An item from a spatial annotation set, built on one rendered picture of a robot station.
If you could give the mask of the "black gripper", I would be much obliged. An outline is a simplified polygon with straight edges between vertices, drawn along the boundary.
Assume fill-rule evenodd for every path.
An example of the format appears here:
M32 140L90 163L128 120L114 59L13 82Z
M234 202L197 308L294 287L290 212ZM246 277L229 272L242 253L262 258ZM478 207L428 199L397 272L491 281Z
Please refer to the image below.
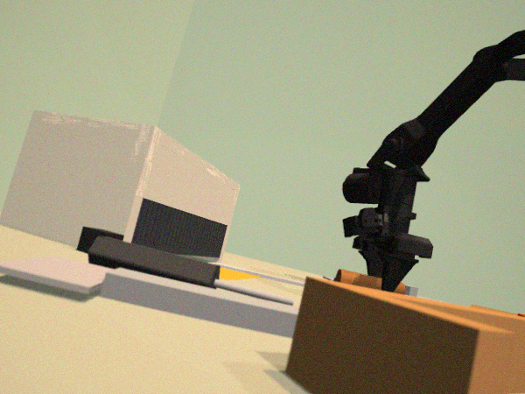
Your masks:
M379 201L374 211L389 212L389 234L379 233L357 236L352 249L358 250L367 262L367 274L381 278L381 290L394 292L406 274L419 263L415 255L431 259L433 245L428 238L409 234L410 222L416 219L413 207L395 201ZM362 250L362 251L360 251Z

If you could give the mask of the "brown rectangular block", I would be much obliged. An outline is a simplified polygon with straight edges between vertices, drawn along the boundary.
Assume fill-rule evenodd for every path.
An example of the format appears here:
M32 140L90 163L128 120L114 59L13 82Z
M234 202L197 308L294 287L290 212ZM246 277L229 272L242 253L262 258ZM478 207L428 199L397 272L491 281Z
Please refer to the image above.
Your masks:
M312 394L525 394L525 317L306 277L284 373Z

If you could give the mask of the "beige cabinet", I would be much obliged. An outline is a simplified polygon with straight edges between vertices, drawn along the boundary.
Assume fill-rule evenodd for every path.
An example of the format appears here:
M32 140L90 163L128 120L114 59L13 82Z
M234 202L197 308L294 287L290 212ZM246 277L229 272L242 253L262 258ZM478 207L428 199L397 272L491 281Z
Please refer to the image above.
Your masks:
M221 264L240 184L153 125L34 110L0 222Z

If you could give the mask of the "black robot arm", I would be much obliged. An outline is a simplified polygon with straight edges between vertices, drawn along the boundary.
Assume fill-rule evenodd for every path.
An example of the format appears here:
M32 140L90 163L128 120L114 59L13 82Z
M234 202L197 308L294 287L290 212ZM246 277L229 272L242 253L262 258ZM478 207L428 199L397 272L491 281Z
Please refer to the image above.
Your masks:
M367 162L354 167L343 183L350 203L378 204L395 201L413 207L417 182L431 178L421 168L434 152L439 138L496 82L525 81L525 30L515 32L498 45L479 49L472 62L414 120L390 132ZM395 165L387 165L386 160ZM379 233L389 235L389 212L378 215L363 208L358 216L343 219L345 238Z

